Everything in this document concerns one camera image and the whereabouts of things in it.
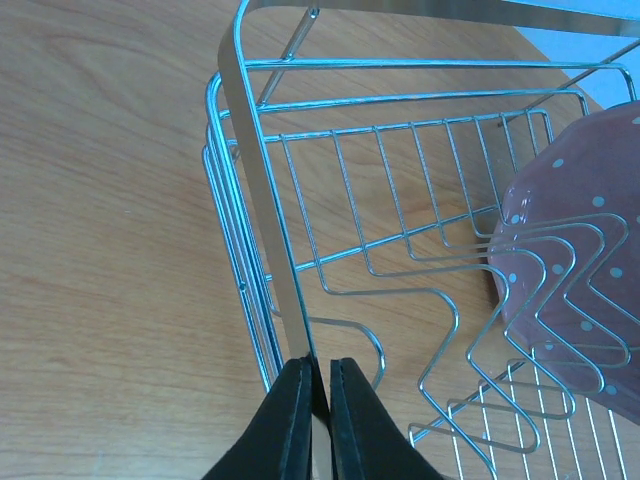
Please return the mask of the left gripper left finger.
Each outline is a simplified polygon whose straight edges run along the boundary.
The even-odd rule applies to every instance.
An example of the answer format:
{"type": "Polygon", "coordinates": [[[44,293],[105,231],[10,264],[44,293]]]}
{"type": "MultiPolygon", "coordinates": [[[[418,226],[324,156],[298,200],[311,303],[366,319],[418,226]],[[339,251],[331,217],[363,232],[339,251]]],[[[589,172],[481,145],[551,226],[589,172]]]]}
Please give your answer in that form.
{"type": "Polygon", "coordinates": [[[317,362],[288,360],[249,425],[204,475],[206,479],[310,479],[312,421],[329,427],[329,406],[317,362]]]}

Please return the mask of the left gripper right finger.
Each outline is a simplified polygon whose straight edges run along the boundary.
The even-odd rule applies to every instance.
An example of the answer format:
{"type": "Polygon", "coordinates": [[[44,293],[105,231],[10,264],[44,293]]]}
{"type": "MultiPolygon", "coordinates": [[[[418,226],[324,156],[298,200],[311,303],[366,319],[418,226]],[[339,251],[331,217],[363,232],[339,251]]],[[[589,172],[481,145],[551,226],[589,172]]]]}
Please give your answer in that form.
{"type": "Polygon", "coordinates": [[[331,362],[330,408],[336,479],[438,479],[364,376],[357,362],[331,362]]]}

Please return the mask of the chrome wire dish rack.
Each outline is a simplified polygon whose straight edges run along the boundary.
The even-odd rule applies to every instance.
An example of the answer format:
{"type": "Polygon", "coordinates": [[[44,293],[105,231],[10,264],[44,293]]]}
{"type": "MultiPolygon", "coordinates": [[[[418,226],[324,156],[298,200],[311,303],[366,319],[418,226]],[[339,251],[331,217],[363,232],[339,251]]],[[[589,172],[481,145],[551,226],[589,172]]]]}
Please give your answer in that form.
{"type": "Polygon", "coordinates": [[[535,1],[243,1],[205,97],[202,159],[266,394],[310,355],[329,406],[352,358],[438,479],[635,479],[639,419],[514,339],[488,262],[518,171],[639,85],[599,62],[491,58],[519,28],[639,35],[637,14],[535,1]]]}

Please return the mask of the pink polka dot plate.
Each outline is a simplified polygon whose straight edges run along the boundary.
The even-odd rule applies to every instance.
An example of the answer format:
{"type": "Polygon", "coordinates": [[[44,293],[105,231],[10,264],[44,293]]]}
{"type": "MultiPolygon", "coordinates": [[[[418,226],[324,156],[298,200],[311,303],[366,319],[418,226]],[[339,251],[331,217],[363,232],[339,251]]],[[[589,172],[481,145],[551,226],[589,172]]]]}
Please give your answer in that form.
{"type": "Polygon", "coordinates": [[[571,392],[639,419],[639,105],[567,126],[502,200],[488,262],[509,337],[571,392]]]}

